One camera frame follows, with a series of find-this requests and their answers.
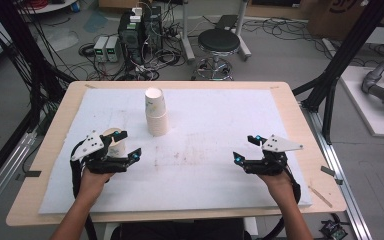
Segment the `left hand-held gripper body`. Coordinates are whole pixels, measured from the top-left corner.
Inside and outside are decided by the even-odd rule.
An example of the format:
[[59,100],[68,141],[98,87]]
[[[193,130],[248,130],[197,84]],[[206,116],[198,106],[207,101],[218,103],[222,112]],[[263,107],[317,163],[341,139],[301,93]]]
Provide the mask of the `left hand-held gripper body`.
[[70,156],[72,162],[79,161],[96,174],[125,172],[129,167],[126,158],[107,156],[103,136],[95,130],[74,147]]

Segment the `white table leg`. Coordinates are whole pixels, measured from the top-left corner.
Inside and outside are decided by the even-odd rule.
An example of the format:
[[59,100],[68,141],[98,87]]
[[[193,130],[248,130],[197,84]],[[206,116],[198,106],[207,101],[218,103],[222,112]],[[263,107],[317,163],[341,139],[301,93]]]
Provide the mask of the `white table leg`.
[[255,217],[245,217],[244,228],[251,236],[258,235],[257,220]]

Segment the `black round stool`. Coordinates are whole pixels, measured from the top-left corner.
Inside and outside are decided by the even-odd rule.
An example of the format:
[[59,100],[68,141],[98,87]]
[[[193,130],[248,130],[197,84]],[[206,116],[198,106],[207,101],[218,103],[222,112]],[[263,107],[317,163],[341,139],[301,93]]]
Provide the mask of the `black round stool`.
[[198,36],[198,46],[209,57],[201,59],[192,73],[192,80],[201,77],[204,80],[233,80],[232,65],[225,57],[238,52],[239,37],[229,30],[209,29]]

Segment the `grey power supply unit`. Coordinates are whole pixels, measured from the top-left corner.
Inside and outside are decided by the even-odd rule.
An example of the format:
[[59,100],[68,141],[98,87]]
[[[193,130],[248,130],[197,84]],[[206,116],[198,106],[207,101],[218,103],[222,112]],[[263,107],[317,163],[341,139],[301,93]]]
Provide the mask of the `grey power supply unit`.
[[107,57],[110,62],[117,62],[120,55],[120,43],[117,36],[110,36],[106,44]]
[[97,42],[94,45],[95,59],[97,62],[106,62],[108,60],[106,53],[107,41],[107,37],[101,36],[98,38]]

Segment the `teal sheet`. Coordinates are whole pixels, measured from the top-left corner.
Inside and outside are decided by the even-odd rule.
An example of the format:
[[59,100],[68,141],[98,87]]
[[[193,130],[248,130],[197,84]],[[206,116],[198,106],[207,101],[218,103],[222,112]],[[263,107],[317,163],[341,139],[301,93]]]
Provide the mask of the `teal sheet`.
[[83,25],[83,29],[88,33],[95,33],[105,27],[108,19],[100,12],[93,12]]

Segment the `person's dark clothing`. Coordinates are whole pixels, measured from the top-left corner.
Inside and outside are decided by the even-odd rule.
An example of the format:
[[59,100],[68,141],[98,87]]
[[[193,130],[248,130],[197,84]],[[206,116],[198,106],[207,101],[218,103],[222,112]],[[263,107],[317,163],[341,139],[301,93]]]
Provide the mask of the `person's dark clothing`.
[[241,218],[123,223],[110,240],[252,240]]

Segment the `green circuit board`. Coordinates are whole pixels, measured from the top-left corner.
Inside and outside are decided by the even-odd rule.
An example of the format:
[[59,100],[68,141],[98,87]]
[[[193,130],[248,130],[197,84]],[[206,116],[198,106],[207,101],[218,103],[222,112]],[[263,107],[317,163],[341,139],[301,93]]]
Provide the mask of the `green circuit board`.
[[336,213],[332,213],[331,219],[322,221],[322,224],[320,232],[327,240],[343,240],[348,235]]

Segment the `thin wooden stick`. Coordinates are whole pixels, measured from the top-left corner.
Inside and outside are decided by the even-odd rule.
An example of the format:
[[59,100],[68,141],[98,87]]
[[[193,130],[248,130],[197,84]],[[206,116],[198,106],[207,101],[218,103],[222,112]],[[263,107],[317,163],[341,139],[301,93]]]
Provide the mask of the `thin wooden stick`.
[[321,200],[323,201],[328,207],[332,208],[333,205],[331,202],[329,202],[319,191],[317,191],[312,186],[308,186],[308,188]]

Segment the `white foam mat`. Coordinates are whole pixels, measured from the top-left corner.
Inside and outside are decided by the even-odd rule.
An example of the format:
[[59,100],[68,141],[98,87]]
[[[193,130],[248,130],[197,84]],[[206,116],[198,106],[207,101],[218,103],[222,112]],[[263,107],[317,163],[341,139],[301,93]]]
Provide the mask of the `white foam mat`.
[[139,162],[114,175],[93,212],[145,212],[275,207],[267,187],[235,165],[233,155],[259,159],[250,135],[268,138],[286,131],[268,90],[167,89],[168,132],[152,136],[143,89],[89,89],[55,161],[39,209],[64,213],[73,202],[69,158],[75,145],[96,131],[125,130],[127,151]]

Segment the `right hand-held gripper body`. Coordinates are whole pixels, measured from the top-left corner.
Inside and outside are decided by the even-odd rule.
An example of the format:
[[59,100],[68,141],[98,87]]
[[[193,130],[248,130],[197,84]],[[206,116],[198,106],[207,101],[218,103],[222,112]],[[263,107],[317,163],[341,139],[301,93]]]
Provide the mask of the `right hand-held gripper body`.
[[303,145],[282,138],[277,135],[271,135],[266,138],[267,141],[259,146],[263,157],[260,160],[247,160],[242,166],[248,174],[257,175],[278,175],[287,168],[287,151],[302,150]]

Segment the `black flat pad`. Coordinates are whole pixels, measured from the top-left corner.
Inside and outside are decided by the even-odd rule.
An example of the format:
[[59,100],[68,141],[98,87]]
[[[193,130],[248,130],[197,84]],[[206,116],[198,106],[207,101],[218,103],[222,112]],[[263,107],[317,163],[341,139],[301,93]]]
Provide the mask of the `black flat pad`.
[[237,19],[237,15],[222,15],[216,23],[215,28],[222,30],[231,30],[235,26]]

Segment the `aluminium rail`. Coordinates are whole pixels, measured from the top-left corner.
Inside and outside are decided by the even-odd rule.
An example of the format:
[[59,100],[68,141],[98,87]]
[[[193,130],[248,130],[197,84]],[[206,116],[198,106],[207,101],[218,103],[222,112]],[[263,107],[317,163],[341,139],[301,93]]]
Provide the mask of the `aluminium rail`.
[[372,235],[368,229],[366,221],[360,211],[358,203],[353,195],[351,187],[346,178],[345,172],[341,166],[339,158],[335,152],[334,147],[329,144],[325,137],[322,135],[322,119],[318,113],[310,112],[302,108],[304,117],[310,126],[310,129],[315,136],[315,139],[321,149],[321,152],[329,166],[334,172],[334,179],[346,202],[346,216],[350,223],[352,232],[356,240],[373,240]]
[[20,167],[22,161],[26,159],[36,139],[36,133],[25,133],[15,146],[10,148],[9,154],[3,158],[3,166],[0,168],[0,195]]

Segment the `black frame post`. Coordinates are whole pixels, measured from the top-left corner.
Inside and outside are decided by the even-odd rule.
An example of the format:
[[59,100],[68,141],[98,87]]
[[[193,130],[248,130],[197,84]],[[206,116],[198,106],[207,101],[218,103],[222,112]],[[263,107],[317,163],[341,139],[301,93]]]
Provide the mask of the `black frame post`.
[[58,81],[57,69],[52,67],[42,54],[12,0],[0,0],[0,23],[15,47],[30,64],[34,88],[39,84],[51,101],[61,100],[65,91]]
[[366,43],[383,17],[384,0],[369,0],[363,13],[347,34],[325,70],[317,78],[292,90],[294,96],[310,90],[310,94],[301,102],[301,105],[311,113],[317,113],[321,103],[325,102],[321,134],[329,145],[332,144],[331,123],[336,85],[342,73]]

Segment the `cardboard box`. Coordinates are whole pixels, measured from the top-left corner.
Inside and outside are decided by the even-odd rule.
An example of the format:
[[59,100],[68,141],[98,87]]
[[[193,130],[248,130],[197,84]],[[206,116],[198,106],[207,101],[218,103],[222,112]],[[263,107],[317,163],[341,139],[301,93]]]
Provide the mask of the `cardboard box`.
[[313,37],[346,40],[367,28],[379,0],[318,0],[307,24]]

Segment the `white board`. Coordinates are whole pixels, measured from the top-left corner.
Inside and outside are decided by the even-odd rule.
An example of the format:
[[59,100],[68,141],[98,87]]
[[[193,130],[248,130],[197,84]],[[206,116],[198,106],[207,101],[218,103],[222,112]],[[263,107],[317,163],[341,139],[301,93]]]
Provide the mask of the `white board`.
[[376,137],[384,137],[384,104],[380,99],[361,90],[363,78],[370,71],[370,67],[349,66],[341,79],[370,133]]

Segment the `person's left hand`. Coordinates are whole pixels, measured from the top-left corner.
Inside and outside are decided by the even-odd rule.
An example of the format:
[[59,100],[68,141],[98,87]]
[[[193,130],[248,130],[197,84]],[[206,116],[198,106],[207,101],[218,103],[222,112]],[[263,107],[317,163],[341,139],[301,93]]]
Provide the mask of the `person's left hand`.
[[83,201],[94,203],[103,191],[104,185],[112,176],[113,173],[96,174],[85,168],[78,197]]

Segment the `stack of white paper cups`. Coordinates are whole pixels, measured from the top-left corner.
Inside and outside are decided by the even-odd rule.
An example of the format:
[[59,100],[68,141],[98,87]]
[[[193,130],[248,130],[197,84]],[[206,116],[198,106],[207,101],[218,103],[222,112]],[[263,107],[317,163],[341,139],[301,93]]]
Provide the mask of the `stack of white paper cups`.
[[160,88],[150,87],[145,91],[145,114],[151,135],[163,136],[169,131],[165,98]]

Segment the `person's right hand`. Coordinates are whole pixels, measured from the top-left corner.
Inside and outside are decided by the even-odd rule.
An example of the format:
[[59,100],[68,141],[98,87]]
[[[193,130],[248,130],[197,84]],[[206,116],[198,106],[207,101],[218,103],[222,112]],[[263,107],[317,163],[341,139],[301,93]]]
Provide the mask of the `person's right hand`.
[[259,178],[267,185],[275,201],[294,199],[292,182],[286,173],[275,176],[260,175]]

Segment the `black computer tower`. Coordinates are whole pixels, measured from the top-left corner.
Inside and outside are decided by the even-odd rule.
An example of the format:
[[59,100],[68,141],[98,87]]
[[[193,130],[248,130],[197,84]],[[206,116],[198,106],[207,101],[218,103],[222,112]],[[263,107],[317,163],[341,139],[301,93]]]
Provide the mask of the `black computer tower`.
[[142,20],[130,21],[132,9],[123,13],[118,34],[124,57],[131,62],[142,65],[147,53],[155,54],[162,49],[162,21],[160,6],[142,8]]

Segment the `white power adapter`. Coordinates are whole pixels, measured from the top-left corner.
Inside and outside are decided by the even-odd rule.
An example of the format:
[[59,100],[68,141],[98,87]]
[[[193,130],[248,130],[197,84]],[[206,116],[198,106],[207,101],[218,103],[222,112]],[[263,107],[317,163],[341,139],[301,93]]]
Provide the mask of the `white power adapter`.
[[142,20],[142,8],[134,7],[132,9],[132,15],[130,16],[130,21],[133,23],[139,23]]

